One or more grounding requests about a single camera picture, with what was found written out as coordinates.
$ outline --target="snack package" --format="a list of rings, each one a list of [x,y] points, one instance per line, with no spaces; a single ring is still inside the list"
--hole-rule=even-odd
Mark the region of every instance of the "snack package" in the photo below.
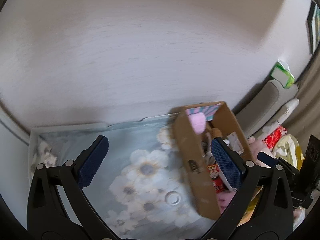
[[[212,179],[212,185],[216,189],[216,192],[222,192],[226,190],[226,186],[223,184],[223,181],[219,177],[219,166],[217,164],[207,166],[210,172],[210,178]]]
[[[268,135],[263,142],[267,145],[270,151],[273,150],[273,147],[281,139],[282,136],[287,134],[287,129],[282,125],[279,125],[270,135]]]

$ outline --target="cardboard box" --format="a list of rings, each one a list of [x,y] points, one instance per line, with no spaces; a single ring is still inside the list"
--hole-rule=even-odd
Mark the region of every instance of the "cardboard box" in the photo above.
[[[203,158],[204,152],[201,147],[201,135],[196,135],[193,131],[185,110],[216,104],[220,104],[220,107],[211,121],[213,127],[221,130],[223,139],[227,135],[235,132],[244,149],[241,157],[244,161],[252,160],[252,154],[246,137],[235,115],[223,101],[185,106],[177,116],[173,125],[174,136],[177,140],[183,164],[188,173],[197,211],[201,216],[213,220],[217,220],[220,217],[216,191],[212,186],[212,180]]]

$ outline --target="framed picture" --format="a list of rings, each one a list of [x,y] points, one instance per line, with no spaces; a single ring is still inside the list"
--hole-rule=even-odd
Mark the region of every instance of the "framed picture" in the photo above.
[[[310,52],[311,54],[314,54],[320,41],[320,9],[315,2],[311,2],[308,16],[308,27],[310,36]]]

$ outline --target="pink fluffy object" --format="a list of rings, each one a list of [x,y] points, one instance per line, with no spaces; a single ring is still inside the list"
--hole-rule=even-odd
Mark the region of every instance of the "pink fluffy object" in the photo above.
[[[202,134],[205,130],[206,118],[204,113],[196,113],[188,115],[190,124],[196,134]]]
[[[274,158],[274,155],[268,149],[267,145],[262,141],[256,141],[253,136],[250,136],[247,140],[249,143],[250,151],[253,156],[254,163],[261,166],[261,167],[269,168],[268,165],[265,165],[263,162],[261,162],[257,159],[259,152],[264,152],[265,154],[268,154],[269,156]]]
[[[228,190],[217,193],[218,205],[219,205],[221,214],[230,204],[235,194],[236,194],[235,191],[228,191]]]

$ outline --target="floral pattern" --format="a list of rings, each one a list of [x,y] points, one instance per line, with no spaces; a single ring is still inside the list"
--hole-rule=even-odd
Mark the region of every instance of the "floral pattern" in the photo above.
[[[164,169],[168,166],[168,156],[165,152],[154,150],[136,150],[130,156],[132,165],[125,167],[121,174],[133,182],[135,187],[150,191],[153,184],[167,177]]]
[[[157,134],[157,140],[161,143],[163,150],[173,149],[177,150],[176,140],[173,137],[173,130],[171,126],[166,126],[160,129]]]
[[[134,230],[138,221],[131,219],[130,213],[127,210],[121,211],[118,215],[113,210],[108,211],[109,217],[104,219],[104,222],[118,236],[130,238],[127,233]]]
[[[105,219],[118,236],[127,235],[142,220],[182,228],[201,218],[191,204],[192,195],[184,168],[169,165],[172,161],[170,153],[176,149],[172,128],[161,128],[157,141],[161,143],[161,150],[132,152],[130,164],[109,187],[116,201],[126,206],[119,215],[110,210],[110,217]]]

